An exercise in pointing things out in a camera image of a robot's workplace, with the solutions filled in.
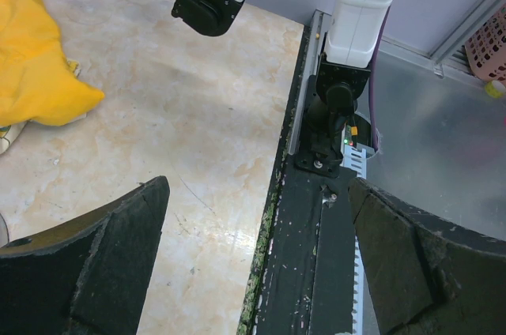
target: cable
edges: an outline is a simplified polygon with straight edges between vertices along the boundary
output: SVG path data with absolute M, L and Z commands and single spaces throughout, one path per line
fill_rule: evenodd
M 383 23 L 381 24 L 381 28 L 379 29 L 378 40 L 376 41 L 374 51 L 372 52 L 371 76 L 369 77 L 369 116 L 371 118 L 372 147 L 374 148 L 375 152 L 378 152 L 379 146 L 378 146 L 378 134 L 376 133 L 376 116 L 374 112 L 374 77 L 376 74 L 376 59 L 378 58 L 378 51 L 380 48 L 381 37 L 383 36 L 383 30 L 385 29 L 385 23 L 387 23 L 389 12 L 390 7 L 388 7 L 387 13 L 385 14 L 385 18 L 383 19 Z

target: perforated white strip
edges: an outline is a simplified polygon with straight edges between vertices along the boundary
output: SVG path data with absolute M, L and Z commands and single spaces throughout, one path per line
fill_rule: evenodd
M 355 171 L 358 177 L 363 179 L 367 176 L 367 153 L 365 149 L 356 150 L 350 145 L 344 145 L 344 159 L 342 166 Z M 353 333 L 363 335 L 362 323 L 364 319 L 364 265 L 362 264 L 361 251 L 358 239 L 355 236 L 355 260 L 353 276 Z

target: marble tabletop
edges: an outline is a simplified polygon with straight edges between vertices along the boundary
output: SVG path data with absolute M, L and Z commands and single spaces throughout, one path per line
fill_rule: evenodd
M 171 17 L 172 1 L 104 0 L 111 18 L 95 26 L 66 16 L 70 0 L 44 2 L 106 99 L 63 127 L 29 123 L 0 156 L 11 239 L 166 175 L 138 333 L 235 333 L 302 25 L 245 5 L 208 38 Z

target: gray floor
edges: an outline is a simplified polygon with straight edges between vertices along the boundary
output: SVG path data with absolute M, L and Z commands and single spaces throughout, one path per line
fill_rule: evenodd
M 411 205 L 506 240 L 506 107 L 482 88 L 380 54 L 380 154 L 368 180 Z M 359 102 L 368 116 L 367 94 Z M 364 335 L 377 334 L 368 294 Z

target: pink plastic basket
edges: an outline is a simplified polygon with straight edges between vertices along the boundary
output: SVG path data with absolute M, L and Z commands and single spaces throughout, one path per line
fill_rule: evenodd
M 469 65 L 476 77 L 484 81 L 506 81 L 506 5 L 465 45 Z

